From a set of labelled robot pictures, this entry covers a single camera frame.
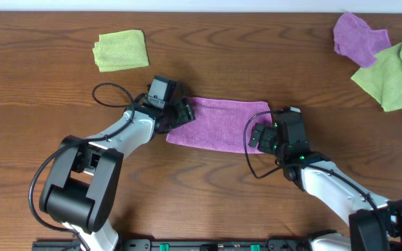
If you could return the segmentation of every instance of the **wooden table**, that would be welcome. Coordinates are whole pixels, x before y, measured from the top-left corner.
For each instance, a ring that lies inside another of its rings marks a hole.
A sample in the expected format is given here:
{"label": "wooden table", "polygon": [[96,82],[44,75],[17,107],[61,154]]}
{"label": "wooden table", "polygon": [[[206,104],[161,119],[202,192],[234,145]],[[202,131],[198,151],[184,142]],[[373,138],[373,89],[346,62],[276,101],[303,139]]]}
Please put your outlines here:
{"label": "wooden table", "polygon": [[[136,96],[162,75],[182,81],[190,96],[299,107],[313,150],[369,190],[402,199],[402,110],[383,112],[350,80],[358,66],[333,51],[339,15],[0,13],[0,250],[72,237],[34,220],[27,190],[66,135],[95,134],[121,116],[121,109],[91,99],[93,87],[106,81]],[[402,15],[359,16],[388,29],[392,44],[402,42]],[[91,51],[98,35],[128,29],[144,31],[151,65],[100,73]],[[100,98],[110,101],[112,94]],[[272,161],[253,158],[259,172]],[[256,180],[242,154],[171,145],[164,136],[124,161],[110,220],[125,236],[155,238],[349,233],[281,172]]]}

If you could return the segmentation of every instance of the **purple cloth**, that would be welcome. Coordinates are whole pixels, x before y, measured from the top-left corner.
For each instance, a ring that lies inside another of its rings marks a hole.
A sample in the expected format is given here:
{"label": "purple cloth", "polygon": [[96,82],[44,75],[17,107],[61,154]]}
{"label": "purple cloth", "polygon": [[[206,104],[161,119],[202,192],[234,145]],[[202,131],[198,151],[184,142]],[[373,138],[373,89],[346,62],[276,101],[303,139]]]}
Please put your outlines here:
{"label": "purple cloth", "polygon": [[[207,98],[188,98],[195,120],[173,129],[167,142],[214,151],[244,153],[243,131],[248,120],[259,112],[269,111],[267,102],[240,102]],[[249,143],[255,123],[272,124],[271,114],[263,114],[249,124]],[[261,153],[248,147],[248,153]]]}
{"label": "purple cloth", "polygon": [[376,63],[376,53],[392,46],[386,29],[373,31],[364,20],[349,12],[338,19],[333,33],[334,51],[364,68]]}

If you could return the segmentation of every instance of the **white wall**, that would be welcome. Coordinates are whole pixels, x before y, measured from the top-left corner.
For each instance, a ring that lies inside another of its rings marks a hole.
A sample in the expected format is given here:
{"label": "white wall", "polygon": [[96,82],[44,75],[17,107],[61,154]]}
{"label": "white wall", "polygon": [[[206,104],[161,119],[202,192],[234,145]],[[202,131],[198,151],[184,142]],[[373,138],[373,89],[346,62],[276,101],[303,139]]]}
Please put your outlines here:
{"label": "white wall", "polygon": [[0,10],[402,13],[402,0],[0,0]]}

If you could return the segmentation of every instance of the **green cloth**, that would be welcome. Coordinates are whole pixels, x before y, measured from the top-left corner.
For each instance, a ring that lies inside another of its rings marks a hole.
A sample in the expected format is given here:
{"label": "green cloth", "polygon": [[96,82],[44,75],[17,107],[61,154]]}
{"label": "green cloth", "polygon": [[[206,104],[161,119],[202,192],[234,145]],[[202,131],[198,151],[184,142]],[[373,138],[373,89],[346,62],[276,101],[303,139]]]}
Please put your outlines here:
{"label": "green cloth", "polygon": [[92,52],[101,72],[148,66],[142,31],[129,30],[99,35]]}
{"label": "green cloth", "polygon": [[378,61],[353,76],[360,87],[381,104],[385,112],[402,108],[402,43],[375,54]]}

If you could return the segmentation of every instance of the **towel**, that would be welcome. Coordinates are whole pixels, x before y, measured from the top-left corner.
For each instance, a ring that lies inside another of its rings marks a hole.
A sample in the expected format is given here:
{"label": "towel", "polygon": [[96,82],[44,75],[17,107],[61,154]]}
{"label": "towel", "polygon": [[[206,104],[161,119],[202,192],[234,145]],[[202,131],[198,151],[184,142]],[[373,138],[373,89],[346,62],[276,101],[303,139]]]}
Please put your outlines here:
{"label": "towel", "polygon": [[374,31],[364,20],[349,12],[338,19],[333,33],[334,51],[365,68],[376,63],[376,53],[391,47],[387,30]]}
{"label": "towel", "polygon": [[402,109],[402,43],[377,53],[378,62],[351,78],[381,104],[385,112]]}
{"label": "towel", "polygon": [[[259,112],[269,111],[267,102],[239,102],[207,98],[188,98],[196,120],[173,129],[167,142],[199,149],[244,153],[243,131],[248,120]],[[272,124],[271,114],[263,114],[249,124],[246,144],[255,123]],[[261,153],[248,148],[248,153]]]}
{"label": "towel", "polygon": [[92,51],[101,72],[149,65],[144,34],[138,30],[99,35]]}

